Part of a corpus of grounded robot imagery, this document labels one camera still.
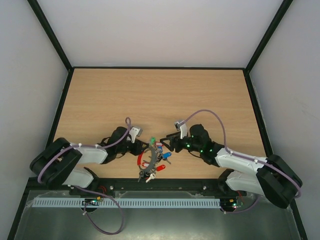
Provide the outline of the green key tag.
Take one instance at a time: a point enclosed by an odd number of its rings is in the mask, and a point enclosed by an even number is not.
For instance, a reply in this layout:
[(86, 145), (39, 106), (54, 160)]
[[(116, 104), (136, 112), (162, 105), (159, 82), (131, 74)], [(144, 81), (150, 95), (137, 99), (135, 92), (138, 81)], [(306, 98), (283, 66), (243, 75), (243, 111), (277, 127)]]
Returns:
[(156, 138), (152, 136), (149, 140), (149, 144), (154, 146), (156, 144)]

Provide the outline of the metal keyring with red handle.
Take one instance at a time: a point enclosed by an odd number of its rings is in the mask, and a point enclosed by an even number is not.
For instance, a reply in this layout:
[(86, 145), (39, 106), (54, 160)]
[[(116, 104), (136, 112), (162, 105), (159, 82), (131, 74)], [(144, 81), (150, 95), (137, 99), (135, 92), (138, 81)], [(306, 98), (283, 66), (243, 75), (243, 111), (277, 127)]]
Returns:
[(149, 146), (139, 157), (140, 163), (138, 164), (139, 173), (138, 180), (139, 183), (141, 180), (150, 176), (150, 174), (155, 174), (156, 176), (156, 167), (159, 163), (158, 151), (153, 146)]

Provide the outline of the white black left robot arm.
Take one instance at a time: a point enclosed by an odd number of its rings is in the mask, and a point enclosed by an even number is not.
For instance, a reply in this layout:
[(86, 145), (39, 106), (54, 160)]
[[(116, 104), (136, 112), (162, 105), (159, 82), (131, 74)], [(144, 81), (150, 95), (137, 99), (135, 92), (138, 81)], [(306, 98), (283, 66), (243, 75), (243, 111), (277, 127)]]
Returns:
[(63, 185), (88, 188), (97, 178), (92, 170), (79, 165), (104, 165), (127, 153), (142, 154), (149, 144), (138, 139), (141, 128), (117, 127), (111, 136), (95, 145), (71, 143), (60, 137), (52, 142), (29, 165), (37, 181), (50, 190)]

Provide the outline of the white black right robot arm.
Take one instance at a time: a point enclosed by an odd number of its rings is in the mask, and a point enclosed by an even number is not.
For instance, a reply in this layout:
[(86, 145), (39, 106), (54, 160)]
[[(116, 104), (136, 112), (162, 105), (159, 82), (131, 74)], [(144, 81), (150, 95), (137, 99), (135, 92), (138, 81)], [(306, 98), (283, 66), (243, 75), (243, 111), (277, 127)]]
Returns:
[(227, 149), (211, 140), (202, 124), (168, 134), (160, 142), (171, 152), (197, 152), (206, 164), (226, 170), (221, 174), (218, 191), (229, 196), (245, 191), (267, 198), (273, 205), (285, 209), (299, 195), (302, 180), (279, 156), (256, 157)]

